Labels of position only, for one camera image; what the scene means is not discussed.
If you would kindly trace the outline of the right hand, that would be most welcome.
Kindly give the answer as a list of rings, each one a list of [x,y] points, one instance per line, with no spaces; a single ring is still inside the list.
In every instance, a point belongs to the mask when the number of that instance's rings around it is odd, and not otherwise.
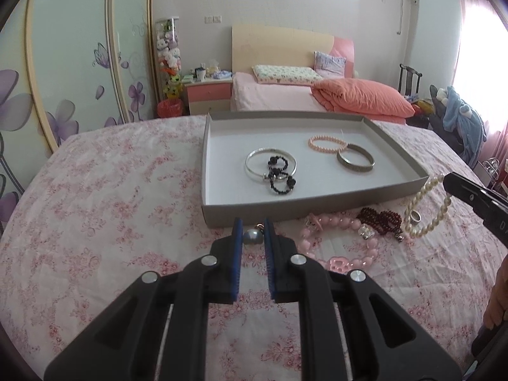
[[[503,322],[507,312],[507,303],[507,258],[505,258],[497,272],[495,284],[483,316],[483,323],[487,329],[493,329]]]

